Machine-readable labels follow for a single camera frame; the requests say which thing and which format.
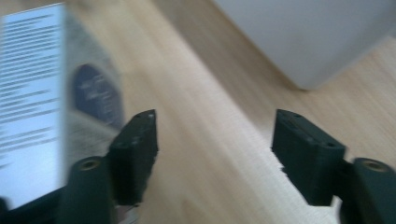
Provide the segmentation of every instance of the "box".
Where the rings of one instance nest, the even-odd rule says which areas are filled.
[[[392,0],[214,0],[298,88],[314,90],[396,32]]]
[[[63,187],[74,162],[104,156],[124,121],[119,74],[65,5],[2,23],[0,197],[13,209]]]

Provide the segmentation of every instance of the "label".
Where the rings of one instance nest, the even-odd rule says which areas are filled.
[[[3,18],[0,197],[19,207],[59,187],[62,7]]]

